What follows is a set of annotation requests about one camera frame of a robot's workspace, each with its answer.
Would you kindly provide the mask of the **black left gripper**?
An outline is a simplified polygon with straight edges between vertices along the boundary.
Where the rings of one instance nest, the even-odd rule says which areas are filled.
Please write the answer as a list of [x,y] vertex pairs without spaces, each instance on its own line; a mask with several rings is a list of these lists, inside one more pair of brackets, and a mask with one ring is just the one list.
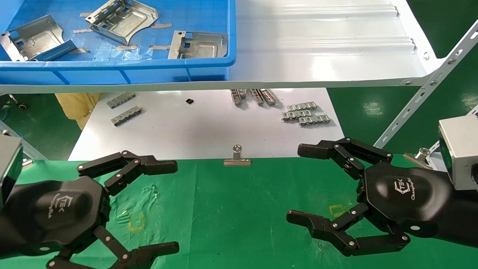
[[[105,228],[111,210],[108,195],[116,196],[141,175],[177,171],[176,160],[122,151],[80,164],[77,172],[82,177],[75,180],[15,185],[1,209],[1,258],[60,251],[47,263],[48,269],[90,269],[70,258],[99,239],[117,258],[111,269],[150,269],[157,257],[178,253],[178,242],[128,251]],[[112,172],[104,188],[94,180]]]

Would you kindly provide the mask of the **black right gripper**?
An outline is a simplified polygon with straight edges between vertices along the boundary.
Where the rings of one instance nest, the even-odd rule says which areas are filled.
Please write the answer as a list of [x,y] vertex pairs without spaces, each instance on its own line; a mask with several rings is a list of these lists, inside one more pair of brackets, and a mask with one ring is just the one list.
[[[405,233],[477,247],[477,191],[456,190],[446,172],[393,166],[391,153],[350,137],[302,143],[298,155],[333,160],[352,179],[362,179],[362,203],[334,220],[297,210],[286,215],[289,223],[307,228],[312,238],[332,244],[342,255],[399,252],[411,241]],[[360,160],[372,166],[365,169]],[[387,234],[347,234],[364,217]]]

